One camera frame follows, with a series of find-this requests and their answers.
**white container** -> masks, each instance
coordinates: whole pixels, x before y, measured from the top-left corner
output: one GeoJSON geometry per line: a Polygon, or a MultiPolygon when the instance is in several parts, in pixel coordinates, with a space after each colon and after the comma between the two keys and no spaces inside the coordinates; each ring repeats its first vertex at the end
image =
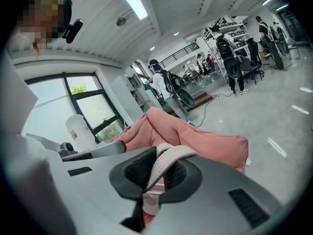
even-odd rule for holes
{"type": "Polygon", "coordinates": [[[88,129],[86,122],[82,115],[71,115],[66,123],[67,130],[76,142],[76,144],[83,150],[91,150],[96,148],[94,136],[88,129]]]}

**staircase railing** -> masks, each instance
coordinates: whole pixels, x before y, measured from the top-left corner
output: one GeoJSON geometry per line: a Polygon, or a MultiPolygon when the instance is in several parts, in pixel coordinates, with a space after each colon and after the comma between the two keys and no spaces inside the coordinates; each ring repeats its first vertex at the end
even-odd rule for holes
{"type": "Polygon", "coordinates": [[[175,62],[179,58],[199,49],[199,46],[196,43],[186,46],[185,48],[180,49],[169,57],[165,58],[163,61],[159,62],[162,68],[169,66],[171,63],[175,62]]]}

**ceiling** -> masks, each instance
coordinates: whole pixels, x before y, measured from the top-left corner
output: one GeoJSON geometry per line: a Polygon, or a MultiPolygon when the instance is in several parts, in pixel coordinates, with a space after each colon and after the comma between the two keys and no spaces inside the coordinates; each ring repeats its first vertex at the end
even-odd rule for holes
{"type": "MultiPolygon", "coordinates": [[[[259,9],[265,0],[141,0],[148,17],[139,20],[125,0],[72,0],[72,20],[84,22],[71,44],[58,39],[47,45],[47,51],[72,51],[131,64],[160,41],[170,41],[179,31],[184,37],[205,27],[205,24],[224,15],[246,16],[259,9]],[[120,16],[130,16],[122,27],[116,25],[120,16]]],[[[274,0],[274,9],[285,4],[274,0]]],[[[32,49],[28,40],[13,38],[8,52],[32,49]]]]}

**tree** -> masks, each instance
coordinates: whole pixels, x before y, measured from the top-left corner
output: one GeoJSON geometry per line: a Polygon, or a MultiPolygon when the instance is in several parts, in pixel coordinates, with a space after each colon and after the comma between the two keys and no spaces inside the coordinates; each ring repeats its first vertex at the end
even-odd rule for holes
{"type": "Polygon", "coordinates": [[[96,136],[100,142],[109,142],[110,139],[116,137],[117,135],[121,134],[123,129],[119,124],[118,120],[104,128],[100,131],[96,136]]]}
{"type": "Polygon", "coordinates": [[[71,86],[71,90],[70,92],[72,93],[72,95],[74,94],[78,94],[78,93],[82,93],[82,92],[86,92],[87,91],[87,87],[85,84],[81,84],[79,86],[71,86]]]}

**jeans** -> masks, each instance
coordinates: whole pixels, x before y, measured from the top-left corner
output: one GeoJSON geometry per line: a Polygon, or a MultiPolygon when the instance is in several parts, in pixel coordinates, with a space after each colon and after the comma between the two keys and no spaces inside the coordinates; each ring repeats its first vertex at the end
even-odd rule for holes
{"type": "MultiPolygon", "coordinates": [[[[228,76],[228,80],[229,80],[229,86],[230,86],[231,90],[235,91],[235,79],[230,77],[230,76],[228,76]]],[[[242,92],[245,89],[245,86],[244,86],[244,76],[241,74],[237,78],[237,81],[238,81],[238,85],[239,85],[240,91],[242,92]]]]}
{"type": "Polygon", "coordinates": [[[184,121],[189,120],[190,114],[182,106],[176,95],[173,95],[172,97],[166,99],[166,102],[169,104],[169,106],[171,106],[173,111],[176,113],[177,116],[179,116],[180,119],[184,121]]]}
{"type": "Polygon", "coordinates": [[[202,67],[203,67],[203,70],[204,70],[203,74],[204,74],[205,76],[206,76],[206,75],[209,75],[209,72],[207,71],[206,67],[205,67],[204,65],[202,65],[202,67]]]}

